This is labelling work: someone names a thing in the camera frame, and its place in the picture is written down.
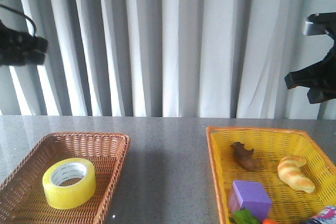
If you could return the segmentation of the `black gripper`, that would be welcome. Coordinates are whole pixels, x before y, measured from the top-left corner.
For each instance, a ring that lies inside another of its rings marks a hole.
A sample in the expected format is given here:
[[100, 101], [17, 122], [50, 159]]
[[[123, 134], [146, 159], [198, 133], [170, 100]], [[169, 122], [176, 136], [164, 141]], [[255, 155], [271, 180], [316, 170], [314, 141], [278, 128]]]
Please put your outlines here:
[[48, 41], [15, 31], [1, 21], [1, 66], [43, 65]]
[[335, 99], [335, 44], [326, 56], [308, 67], [289, 72], [284, 77], [288, 90], [305, 87], [310, 104]]

